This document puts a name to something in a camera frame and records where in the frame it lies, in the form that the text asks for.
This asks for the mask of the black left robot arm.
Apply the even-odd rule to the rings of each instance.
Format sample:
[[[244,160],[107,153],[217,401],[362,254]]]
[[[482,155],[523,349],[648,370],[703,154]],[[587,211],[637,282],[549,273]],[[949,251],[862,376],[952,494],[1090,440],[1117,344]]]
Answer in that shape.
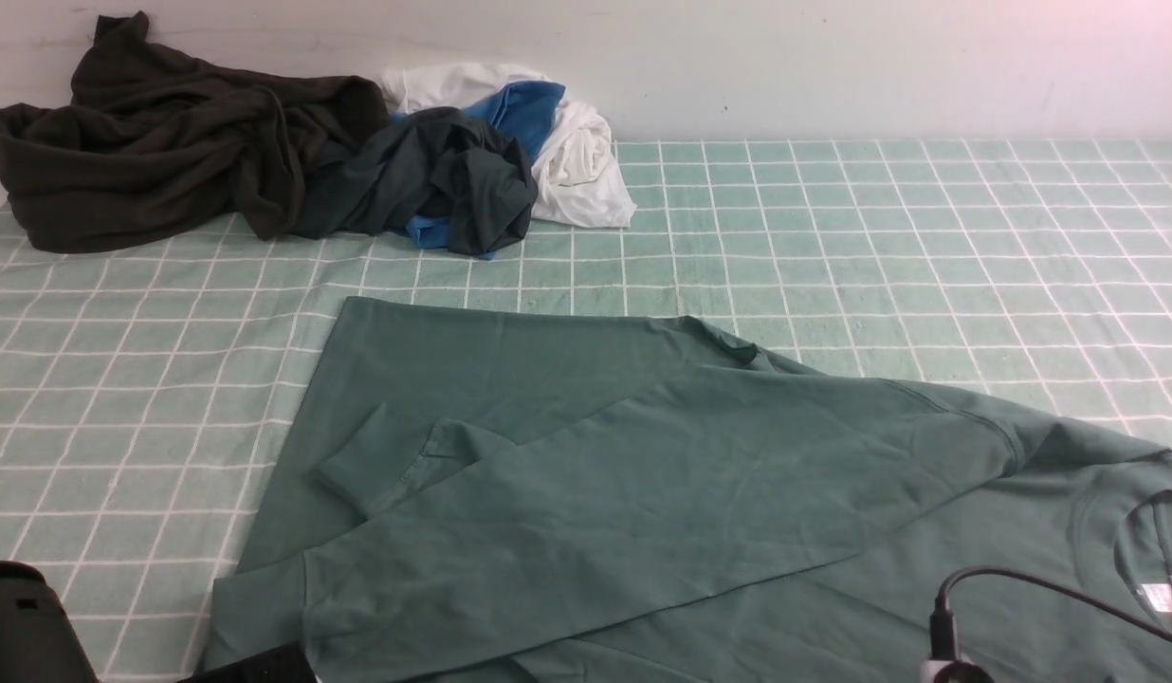
[[[0,682],[97,682],[57,593],[34,566],[0,561]],[[316,682],[297,644],[236,661],[188,682]]]

